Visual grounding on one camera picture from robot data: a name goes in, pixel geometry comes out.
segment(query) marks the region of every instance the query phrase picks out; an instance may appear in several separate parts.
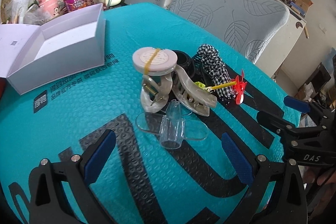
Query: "gingham scrunchie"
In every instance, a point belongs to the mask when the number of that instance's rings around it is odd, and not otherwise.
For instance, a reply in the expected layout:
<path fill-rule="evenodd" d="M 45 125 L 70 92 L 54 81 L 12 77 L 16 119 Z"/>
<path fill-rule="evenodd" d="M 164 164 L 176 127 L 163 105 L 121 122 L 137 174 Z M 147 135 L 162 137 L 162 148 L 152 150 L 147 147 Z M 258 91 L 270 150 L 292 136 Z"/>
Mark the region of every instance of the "gingham scrunchie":
<path fill-rule="evenodd" d="M 218 50 L 209 44 L 202 44 L 198 48 L 197 54 L 201 57 L 203 68 L 210 76 L 214 85 L 231 82 L 231 78 L 225 68 L 225 63 L 219 57 Z M 216 91 L 219 97 L 226 97 L 228 99 L 235 97 L 231 86 Z"/>

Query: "red plastic fan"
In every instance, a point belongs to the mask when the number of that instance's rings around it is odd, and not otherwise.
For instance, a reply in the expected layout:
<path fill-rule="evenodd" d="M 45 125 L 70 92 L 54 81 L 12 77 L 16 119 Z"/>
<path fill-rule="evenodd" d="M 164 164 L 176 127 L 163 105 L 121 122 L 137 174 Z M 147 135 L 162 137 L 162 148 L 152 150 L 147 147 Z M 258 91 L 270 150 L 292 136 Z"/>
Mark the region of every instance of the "red plastic fan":
<path fill-rule="evenodd" d="M 243 82 L 244 79 L 244 71 L 241 70 L 241 81 L 239 80 L 239 75 L 237 75 L 236 79 L 232 79 L 232 81 L 236 81 L 237 84 L 232 86 L 233 90 L 237 93 L 236 96 L 236 104 L 240 105 L 244 100 L 244 90 L 247 85 L 247 82 Z"/>

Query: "pink compact lid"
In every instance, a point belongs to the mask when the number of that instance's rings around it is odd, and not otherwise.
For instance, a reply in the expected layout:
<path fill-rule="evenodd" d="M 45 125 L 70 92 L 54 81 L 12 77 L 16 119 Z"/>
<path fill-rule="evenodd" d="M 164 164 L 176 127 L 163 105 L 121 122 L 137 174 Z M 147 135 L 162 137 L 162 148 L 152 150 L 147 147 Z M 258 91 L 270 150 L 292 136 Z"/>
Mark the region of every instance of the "pink compact lid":
<path fill-rule="evenodd" d="M 144 47 L 133 53 L 133 66 L 135 69 L 142 73 L 147 61 L 155 52 L 153 47 Z M 177 55 L 172 50 L 160 50 L 154 57 L 152 63 L 148 67 L 149 76 L 161 76 L 172 72 L 175 69 L 177 62 Z"/>

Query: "teal table mat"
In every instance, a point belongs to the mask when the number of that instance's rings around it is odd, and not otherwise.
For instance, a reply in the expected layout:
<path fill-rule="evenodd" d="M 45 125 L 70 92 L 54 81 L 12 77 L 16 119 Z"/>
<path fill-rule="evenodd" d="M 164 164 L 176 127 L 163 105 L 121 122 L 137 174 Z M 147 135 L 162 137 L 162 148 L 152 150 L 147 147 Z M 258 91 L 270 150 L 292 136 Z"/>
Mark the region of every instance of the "teal table mat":
<path fill-rule="evenodd" d="M 246 187 L 221 148 L 220 135 L 233 130 L 255 154 L 281 161 L 279 137 L 253 129 L 258 126 L 256 109 L 275 109 L 294 124 L 299 123 L 300 113 L 283 104 L 286 93 L 256 66 L 223 41 L 169 11 L 142 3 L 108 10 L 104 16 L 105 66 L 22 96 L 12 87 L 6 88 L 0 101 L 0 182 L 8 204 L 19 217 L 9 185 L 18 183 L 30 200 L 29 173 L 41 159 L 57 162 L 82 154 L 105 128 L 111 128 L 117 145 L 90 187 L 117 223 L 223 223 Z M 178 151 L 165 150 L 155 136 L 135 126 L 143 109 L 141 74 L 133 68 L 132 54 L 150 46 L 193 56 L 203 43 L 219 50 L 231 72 L 240 74 L 244 69 L 248 81 L 245 97 L 250 100 L 234 111 L 218 103 L 205 119 L 212 130 L 206 140 L 184 141 Z M 38 100 L 43 95 L 47 101 Z M 86 222 L 69 185 L 63 185 L 75 214 Z M 270 183 L 259 209 L 266 205 L 273 186 Z M 28 209 L 17 198 L 29 219 Z"/>

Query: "cabinet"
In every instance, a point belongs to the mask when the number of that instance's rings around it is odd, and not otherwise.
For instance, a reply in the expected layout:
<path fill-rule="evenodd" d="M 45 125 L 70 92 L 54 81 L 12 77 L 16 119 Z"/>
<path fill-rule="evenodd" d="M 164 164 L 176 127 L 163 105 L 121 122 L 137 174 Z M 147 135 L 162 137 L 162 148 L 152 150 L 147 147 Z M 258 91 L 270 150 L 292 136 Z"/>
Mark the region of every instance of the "cabinet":
<path fill-rule="evenodd" d="M 290 9 L 287 23 L 272 37 L 255 65 L 272 77 L 294 47 L 306 23 L 301 16 Z"/>

